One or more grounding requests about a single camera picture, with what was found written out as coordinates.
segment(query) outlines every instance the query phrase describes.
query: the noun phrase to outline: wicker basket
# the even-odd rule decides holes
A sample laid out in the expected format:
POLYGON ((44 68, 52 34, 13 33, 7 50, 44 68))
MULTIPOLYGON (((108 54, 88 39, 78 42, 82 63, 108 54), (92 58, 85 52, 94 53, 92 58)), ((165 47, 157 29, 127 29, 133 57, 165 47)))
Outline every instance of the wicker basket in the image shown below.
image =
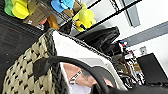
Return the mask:
POLYGON ((7 72, 3 94, 68 94, 60 65, 54 65, 47 75, 38 79, 33 75, 33 63, 40 58, 56 55, 52 32, 43 34, 25 51, 7 72))

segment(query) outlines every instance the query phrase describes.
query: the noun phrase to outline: basket handle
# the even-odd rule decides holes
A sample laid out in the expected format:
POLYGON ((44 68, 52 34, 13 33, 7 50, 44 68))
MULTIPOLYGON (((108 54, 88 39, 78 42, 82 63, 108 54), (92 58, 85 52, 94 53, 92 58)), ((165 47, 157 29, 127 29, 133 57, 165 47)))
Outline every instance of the basket handle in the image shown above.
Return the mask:
POLYGON ((33 63, 34 76, 40 77, 42 75, 45 75, 53 63, 59 64, 59 62, 70 63, 88 71, 97 81, 100 90, 102 91, 102 94, 108 94, 109 89, 105 84, 103 77, 100 74, 98 74, 94 69, 92 69, 89 65, 85 64, 84 62, 69 57, 52 56, 49 58, 41 58, 37 60, 33 63))

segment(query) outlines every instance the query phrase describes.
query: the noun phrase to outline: white wall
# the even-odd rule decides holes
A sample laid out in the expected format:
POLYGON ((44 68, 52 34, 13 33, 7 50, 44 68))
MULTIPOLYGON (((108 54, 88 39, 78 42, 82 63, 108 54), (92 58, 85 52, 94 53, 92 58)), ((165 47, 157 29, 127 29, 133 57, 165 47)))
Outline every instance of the white wall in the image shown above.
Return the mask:
POLYGON ((137 57, 141 56, 139 48, 146 46, 147 54, 154 53, 163 70, 168 76, 168 34, 131 46, 137 57))
MULTIPOLYGON (((82 0, 82 2, 85 2, 88 6, 95 1, 96 0, 82 0)), ((121 9, 120 0, 116 0, 116 2, 121 9)), ((139 2, 136 6, 141 25, 136 28, 129 26, 124 12, 111 18, 102 25, 106 28, 118 26, 121 33, 118 39, 124 39, 138 32, 168 21, 167 4, 168 0, 142 0, 139 2)), ((91 10, 95 13, 95 18, 97 21, 100 21, 115 12, 109 0, 102 0, 96 6, 91 8, 91 10)))

